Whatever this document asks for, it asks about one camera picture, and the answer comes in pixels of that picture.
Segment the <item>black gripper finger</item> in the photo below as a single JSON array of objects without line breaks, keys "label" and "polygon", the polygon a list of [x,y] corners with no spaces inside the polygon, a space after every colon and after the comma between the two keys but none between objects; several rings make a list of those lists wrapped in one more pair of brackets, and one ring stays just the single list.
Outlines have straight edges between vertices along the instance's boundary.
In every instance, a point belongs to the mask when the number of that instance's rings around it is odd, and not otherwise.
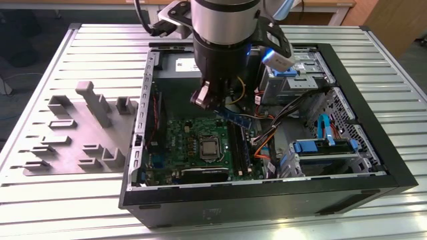
[{"label": "black gripper finger", "polygon": [[216,96],[211,90],[211,82],[204,81],[199,90],[192,93],[191,103],[202,109],[214,109],[218,105]]},{"label": "black gripper finger", "polygon": [[231,78],[218,78],[216,79],[216,106],[215,109],[219,110],[226,105],[226,98],[231,92],[232,79]]}]

